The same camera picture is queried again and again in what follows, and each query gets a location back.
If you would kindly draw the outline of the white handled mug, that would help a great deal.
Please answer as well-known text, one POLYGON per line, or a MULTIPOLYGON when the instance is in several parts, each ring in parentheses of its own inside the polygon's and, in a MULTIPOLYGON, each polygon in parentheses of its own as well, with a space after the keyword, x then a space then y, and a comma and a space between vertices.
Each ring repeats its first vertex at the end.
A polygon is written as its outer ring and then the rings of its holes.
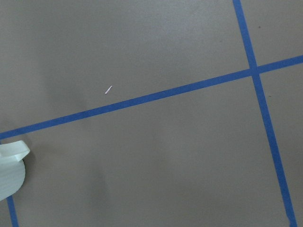
POLYGON ((30 152, 22 140, 0 146, 0 200, 16 193, 24 183, 26 169, 23 158, 30 152))

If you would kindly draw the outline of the brown paper table cover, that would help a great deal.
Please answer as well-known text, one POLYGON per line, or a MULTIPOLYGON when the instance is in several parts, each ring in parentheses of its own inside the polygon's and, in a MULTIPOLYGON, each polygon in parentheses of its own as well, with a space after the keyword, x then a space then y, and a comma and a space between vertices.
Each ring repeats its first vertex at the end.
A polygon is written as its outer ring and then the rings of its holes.
POLYGON ((3 0, 3 227, 300 227, 300 0, 3 0))

